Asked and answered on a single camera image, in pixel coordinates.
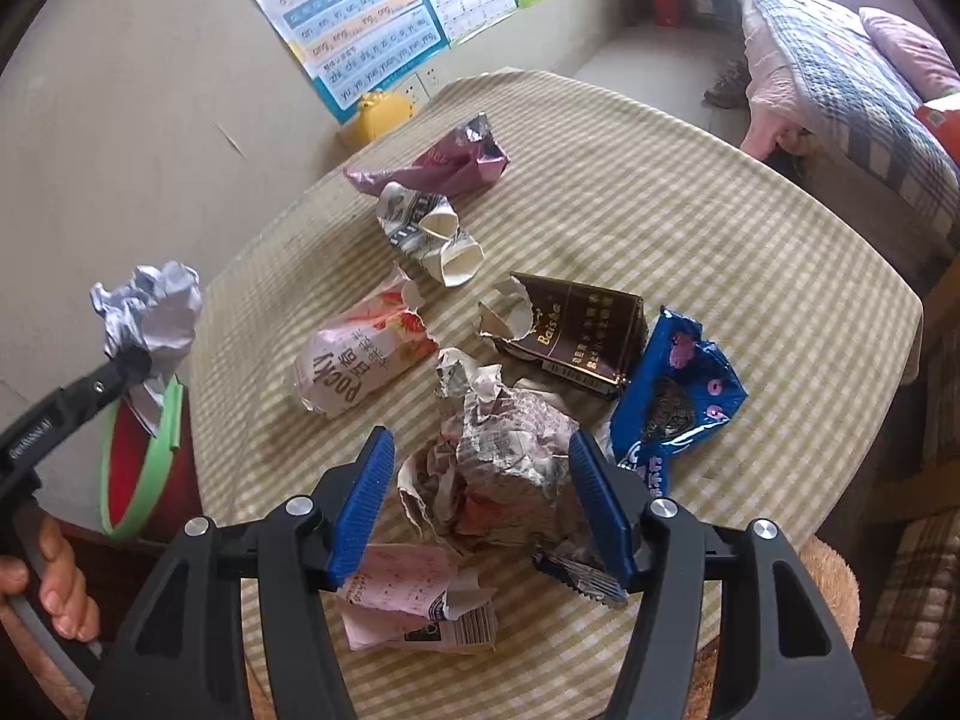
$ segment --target tile floor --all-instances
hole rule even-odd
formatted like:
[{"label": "tile floor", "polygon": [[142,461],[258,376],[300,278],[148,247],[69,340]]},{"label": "tile floor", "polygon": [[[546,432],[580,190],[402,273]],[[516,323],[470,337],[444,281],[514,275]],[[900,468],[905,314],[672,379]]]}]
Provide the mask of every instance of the tile floor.
[{"label": "tile floor", "polygon": [[738,47],[720,32],[647,23],[624,29],[574,77],[653,105],[739,146],[749,126],[747,111],[703,102],[704,90],[738,50],[742,44]]}]

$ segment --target white wall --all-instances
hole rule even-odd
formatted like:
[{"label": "white wall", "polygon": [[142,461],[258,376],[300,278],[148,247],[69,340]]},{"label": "white wall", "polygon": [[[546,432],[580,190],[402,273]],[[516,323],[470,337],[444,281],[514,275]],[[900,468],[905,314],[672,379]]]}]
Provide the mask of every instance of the white wall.
[{"label": "white wall", "polygon": [[[544,1],[431,65],[572,73],[615,13]],[[343,160],[336,131],[253,0],[48,1],[0,76],[0,425],[99,364],[94,282],[170,258],[212,279]],[[55,514],[96,522],[98,453],[89,429],[43,466]]]}]

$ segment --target metal bolt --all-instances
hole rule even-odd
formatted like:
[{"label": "metal bolt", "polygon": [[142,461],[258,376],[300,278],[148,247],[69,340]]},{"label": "metal bolt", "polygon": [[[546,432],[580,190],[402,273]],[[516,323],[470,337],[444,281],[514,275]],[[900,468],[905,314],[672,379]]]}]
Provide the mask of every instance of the metal bolt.
[{"label": "metal bolt", "polygon": [[766,538],[767,541],[770,541],[771,538],[776,537],[776,525],[769,519],[758,519],[754,523],[754,533],[760,538]]},{"label": "metal bolt", "polygon": [[210,527],[210,521],[206,517],[194,517],[184,525],[184,533],[187,536],[203,536]]},{"label": "metal bolt", "polygon": [[286,509],[287,514],[291,514],[293,517],[303,517],[304,514],[310,514],[313,511],[313,501],[306,495],[298,495],[296,498],[287,501]]},{"label": "metal bolt", "polygon": [[670,517],[677,516],[678,509],[677,504],[675,504],[669,498],[654,498],[653,502],[650,504],[650,511],[654,512],[657,517],[670,519]]}]

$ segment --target sneaker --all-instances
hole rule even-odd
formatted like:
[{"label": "sneaker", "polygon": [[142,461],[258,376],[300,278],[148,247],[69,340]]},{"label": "sneaker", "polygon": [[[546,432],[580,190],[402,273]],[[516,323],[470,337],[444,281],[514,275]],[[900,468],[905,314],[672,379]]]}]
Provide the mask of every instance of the sneaker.
[{"label": "sneaker", "polygon": [[704,92],[704,101],[715,108],[746,108],[747,85],[750,83],[747,60],[735,59],[717,76],[712,89]]}]

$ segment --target blue plastic wrapper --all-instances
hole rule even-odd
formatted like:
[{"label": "blue plastic wrapper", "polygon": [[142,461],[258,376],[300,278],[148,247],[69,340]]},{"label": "blue plastic wrapper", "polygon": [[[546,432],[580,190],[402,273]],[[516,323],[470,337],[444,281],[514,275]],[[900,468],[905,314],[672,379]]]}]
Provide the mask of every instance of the blue plastic wrapper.
[{"label": "blue plastic wrapper", "polygon": [[610,423],[613,459],[637,471],[655,496],[669,494],[670,461],[712,436],[747,391],[703,327],[661,307],[646,351]]}]

